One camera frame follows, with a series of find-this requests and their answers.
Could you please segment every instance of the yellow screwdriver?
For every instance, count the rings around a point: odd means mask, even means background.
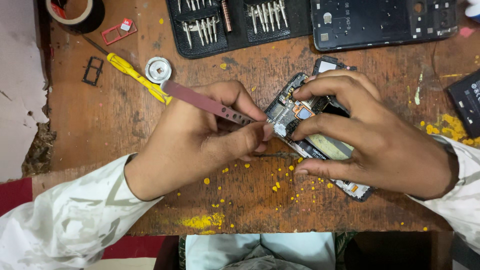
[[[152,84],[149,80],[145,79],[141,76],[138,72],[136,72],[132,65],[130,65],[127,61],[125,61],[122,57],[116,55],[115,53],[111,52],[108,53],[102,47],[100,47],[97,43],[92,41],[91,39],[83,36],[88,43],[92,44],[95,48],[97,48],[100,52],[107,56],[107,61],[109,61],[115,68],[120,70],[121,72],[128,74],[135,78],[135,80],[139,81],[142,85],[144,85],[150,94],[152,94],[156,99],[160,100],[161,102],[170,103],[172,97],[170,97],[167,93],[162,91],[159,85]]]

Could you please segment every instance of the black battery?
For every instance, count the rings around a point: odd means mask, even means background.
[[[480,136],[480,69],[447,88],[471,138]]]

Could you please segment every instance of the pink paint spot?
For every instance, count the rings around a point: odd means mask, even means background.
[[[473,34],[473,32],[475,32],[475,29],[471,29],[468,27],[462,27],[462,29],[460,29],[460,34],[463,37],[469,37],[471,34]]]

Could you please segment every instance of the wooden table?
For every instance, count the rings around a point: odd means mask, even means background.
[[[314,61],[321,56],[310,36],[187,60],[175,49],[164,1],[118,0],[106,1],[105,5],[103,24],[87,36],[107,48],[100,32],[123,18],[133,19],[138,32],[108,46],[108,51],[129,61],[140,73],[144,73],[151,57],[162,56],[173,66],[173,80],[188,86],[239,80],[252,90],[253,99],[262,109],[295,73],[310,74]],[[478,28],[461,16],[460,28],[465,26]],[[51,128],[57,132],[51,160],[55,173],[34,178],[36,194],[141,150],[165,107],[145,87],[107,62],[97,87],[82,83],[90,56],[105,57],[56,23],[52,24],[51,38],[55,58],[48,104]],[[449,127],[442,115],[455,116],[443,89],[478,69],[475,56],[479,54],[477,31],[468,38],[457,35],[439,42],[329,55],[358,66],[379,87],[386,105],[401,117],[422,130],[434,123],[441,130]],[[249,168],[242,161],[231,162],[225,167],[228,172],[223,173],[221,168],[208,176],[210,184],[198,181],[167,195],[129,233],[451,230],[443,218],[403,194],[377,190],[367,202],[357,203],[338,188],[327,188],[327,181],[293,176],[288,167],[295,166],[297,159],[290,148],[273,140],[262,159],[251,162]],[[272,190],[276,182],[281,186],[277,192]],[[223,219],[221,225],[215,222],[218,219]]]

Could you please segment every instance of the forearm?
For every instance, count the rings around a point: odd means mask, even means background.
[[[63,183],[0,218],[0,266],[82,268],[99,260],[161,198],[137,199],[124,177],[128,156]]]
[[[458,182],[441,198],[412,198],[443,216],[469,246],[480,254],[480,150],[436,135],[437,141],[451,145],[458,158]]]

